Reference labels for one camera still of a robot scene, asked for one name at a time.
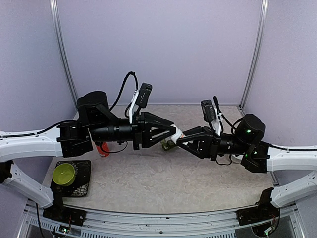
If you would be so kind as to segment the white bowl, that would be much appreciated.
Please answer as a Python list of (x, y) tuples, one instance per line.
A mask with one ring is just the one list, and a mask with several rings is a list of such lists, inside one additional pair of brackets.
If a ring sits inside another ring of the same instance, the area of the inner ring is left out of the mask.
[(231, 155), (231, 160), (235, 164), (240, 164), (242, 161), (242, 158), (243, 158), (243, 155), (239, 155), (239, 156)]

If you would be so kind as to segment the black patterned square plate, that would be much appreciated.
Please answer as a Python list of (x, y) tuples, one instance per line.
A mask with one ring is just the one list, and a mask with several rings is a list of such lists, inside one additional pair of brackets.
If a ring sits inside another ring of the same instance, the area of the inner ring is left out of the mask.
[(63, 197), (84, 197), (87, 195), (90, 175), (91, 161), (90, 160), (75, 160), (75, 161), (58, 161), (55, 168), (63, 163), (69, 163), (75, 168), (75, 181), (70, 186), (60, 186), (51, 181), (50, 188), (53, 192), (60, 193)]

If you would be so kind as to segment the white pill bottle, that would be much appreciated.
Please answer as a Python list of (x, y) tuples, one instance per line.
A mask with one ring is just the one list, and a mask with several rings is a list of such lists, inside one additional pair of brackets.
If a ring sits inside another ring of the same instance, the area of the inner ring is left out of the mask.
[(171, 126), (175, 128), (175, 133), (170, 137), (170, 139), (174, 144), (177, 144), (177, 140), (184, 138), (185, 134), (176, 125), (172, 124)]

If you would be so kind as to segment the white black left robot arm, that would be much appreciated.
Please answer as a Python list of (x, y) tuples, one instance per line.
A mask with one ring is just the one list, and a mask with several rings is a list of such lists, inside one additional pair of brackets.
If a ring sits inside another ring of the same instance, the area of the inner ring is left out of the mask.
[(86, 94), (77, 101), (78, 120), (66, 120), (41, 131), (0, 133), (0, 182), (16, 189), (38, 206), (49, 209), (58, 220), (69, 216), (61, 195), (26, 175), (15, 159), (82, 156), (102, 142), (133, 143), (134, 150), (150, 148), (176, 133), (174, 123), (149, 112), (135, 112), (129, 119), (110, 111), (102, 91)]

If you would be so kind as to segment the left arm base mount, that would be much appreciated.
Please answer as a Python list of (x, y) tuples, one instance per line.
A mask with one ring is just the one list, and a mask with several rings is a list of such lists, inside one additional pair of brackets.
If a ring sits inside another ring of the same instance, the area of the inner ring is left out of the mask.
[(47, 208), (43, 211), (43, 217), (70, 225), (83, 226), (86, 211), (70, 207), (64, 207), (63, 210)]

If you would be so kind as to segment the aluminium frame post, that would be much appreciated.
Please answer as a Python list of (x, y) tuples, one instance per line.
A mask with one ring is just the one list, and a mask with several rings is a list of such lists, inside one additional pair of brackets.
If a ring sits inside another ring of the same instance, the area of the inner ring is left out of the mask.
[(247, 81), (246, 81), (246, 84), (244, 87), (242, 98), (241, 98), (241, 101), (239, 104), (239, 108), (242, 112), (244, 111), (244, 109), (246, 107), (247, 100), (248, 100), (248, 97), (249, 97), (249, 94), (250, 94), (250, 91), (252, 88), (252, 84), (254, 81), (254, 75), (256, 72), (257, 63), (258, 63), (258, 59), (259, 59), (260, 52), (261, 52), (261, 46), (262, 46), (263, 35), (264, 35), (264, 30), (265, 30), (268, 7), (269, 7), (269, 0), (262, 0), (259, 21), (258, 21), (258, 26), (257, 26), (257, 33), (256, 33), (256, 38), (255, 38), (255, 45), (254, 45), (253, 54), (252, 54), (252, 58), (251, 58), (251, 64), (249, 67)]
[(51, 15), (53, 19), (54, 31), (55, 31), (55, 35), (57, 39), (58, 51), (60, 54), (63, 70), (65, 73), (66, 82), (68, 85), (68, 89), (69, 89), (74, 107), (77, 109), (78, 93), (77, 93), (77, 89), (75, 87), (75, 83), (71, 74), (71, 69), (69, 66), (69, 61), (68, 61), (68, 57), (66, 53), (57, 0), (50, 0), (50, 9), (51, 9)]

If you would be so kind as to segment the red bottle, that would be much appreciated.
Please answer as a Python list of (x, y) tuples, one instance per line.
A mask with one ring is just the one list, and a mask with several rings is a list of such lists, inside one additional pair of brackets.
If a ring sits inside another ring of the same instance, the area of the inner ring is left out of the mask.
[(109, 155), (109, 148), (106, 142), (96, 142), (95, 146), (101, 157), (107, 157)]

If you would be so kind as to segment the front aluminium rail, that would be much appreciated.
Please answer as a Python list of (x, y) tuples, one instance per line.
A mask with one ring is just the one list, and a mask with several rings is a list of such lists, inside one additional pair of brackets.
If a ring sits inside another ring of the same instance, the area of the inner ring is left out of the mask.
[[(236, 209), (226, 209), (213, 212), (181, 213), (181, 214), (142, 214), (102, 211), (66, 205), (74, 209), (86, 211), (83, 226), (71, 225), (70, 232), (58, 232), (60, 226), (67, 224), (42, 217), (43, 210), (39, 209), (41, 227), (47, 231), (46, 237), (52, 233), (65, 238), (234, 238), (237, 231), (262, 225), (268, 221), (254, 225), (240, 225)], [(38, 228), (37, 210), (35, 203), (28, 200), (18, 223), (14, 238), (26, 238)], [(280, 222), (277, 230), (269, 238), (308, 238), (303, 221), (295, 204), (280, 209)]]

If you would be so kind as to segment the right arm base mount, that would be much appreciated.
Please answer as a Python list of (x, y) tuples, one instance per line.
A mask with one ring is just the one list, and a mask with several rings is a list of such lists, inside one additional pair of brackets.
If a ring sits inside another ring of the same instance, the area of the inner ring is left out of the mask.
[(273, 219), (273, 217), (279, 217), (280, 208), (277, 208), (272, 204), (272, 191), (273, 187), (265, 189), (262, 191), (260, 199), (255, 206), (236, 211), (240, 226)]

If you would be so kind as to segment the green bowl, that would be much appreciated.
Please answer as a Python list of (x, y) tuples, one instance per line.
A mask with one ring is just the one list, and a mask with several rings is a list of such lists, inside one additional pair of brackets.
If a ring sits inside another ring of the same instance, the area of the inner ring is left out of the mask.
[(53, 171), (53, 182), (60, 186), (70, 186), (75, 181), (75, 168), (69, 163), (58, 165)]

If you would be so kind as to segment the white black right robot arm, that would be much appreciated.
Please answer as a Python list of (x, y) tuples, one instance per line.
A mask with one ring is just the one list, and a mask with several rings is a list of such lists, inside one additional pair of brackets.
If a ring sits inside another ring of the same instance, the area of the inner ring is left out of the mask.
[(230, 134), (217, 134), (209, 127), (196, 127), (177, 139), (177, 145), (200, 159), (216, 161), (220, 156), (234, 156), (252, 173), (303, 170), (309, 174), (289, 184), (266, 190), (268, 200), (253, 209), (258, 220), (264, 220), (273, 207), (281, 208), (317, 191), (316, 146), (277, 146), (262, 140), (266, 126), (254, 114), (237, 120)]

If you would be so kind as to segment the right aluminium frame post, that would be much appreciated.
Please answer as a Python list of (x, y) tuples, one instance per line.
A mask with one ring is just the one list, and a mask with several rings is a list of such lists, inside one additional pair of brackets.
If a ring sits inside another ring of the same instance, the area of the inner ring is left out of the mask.
[(259, 59), (260, 52), (261, 52), (261, 46), (262, 46), (263, 35), (264, 35), (264, 30), (265, 30), (268, 7), (269, 7), (269, 0), (262, 0), (259, 21), (258, 21), (258, 26), (257, 26), (257, 33), (256, 33), (256, 38), (255, 38), (255, 45), (254, 45), (253, 54), (252, 54), (252, 58), (251, 58), (251, 64), (249, 67), (247, 81), (246, 81), (246, 84), (244, 87), (242, 98), (241, 98), (241, 101), (239, 104), (239, 108), (242, 112), (244, 111), (244, 109), (246, 107), (247, 100), (248, 100), (248, 97), (249, 97), (249, 94), (250, 94), (250, 91), (252, 88), (252, 84), (254, 81), (254, 75), (256, 72), (257, 63), (258, 63), (258, 59)]

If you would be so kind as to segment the green pill organizer box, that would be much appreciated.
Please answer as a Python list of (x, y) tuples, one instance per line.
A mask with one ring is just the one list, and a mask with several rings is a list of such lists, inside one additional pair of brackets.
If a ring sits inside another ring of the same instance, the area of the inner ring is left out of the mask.
[(161, 143), (161, 147), (164, 151), (171, 150), (177, 146), (171, 139), (169, 139), (169, 140), (164, 139), (160, 143)]

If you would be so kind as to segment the left aluminium frame post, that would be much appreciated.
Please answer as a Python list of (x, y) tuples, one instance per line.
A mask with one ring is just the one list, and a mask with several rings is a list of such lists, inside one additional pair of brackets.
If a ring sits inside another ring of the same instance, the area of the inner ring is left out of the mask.
[(65, 73), (66, 82), (68, 85), (68, 89), (69, 89), (74, 107), (77, 109), (78, 93), (77, 93), (77, 89), (75, 87), (75, 83), (71, 74), (71, 69), (69, 66), (69, 61), (68, 61), (68, 57), (66, 53), (57, 0), (50, 0), (50, 9), (51, 9), (51, 15), (53, 19), (54, 31), (55, 31), (55, 35), (57, 39), (58, 51), (60, 54), (63, 70)]

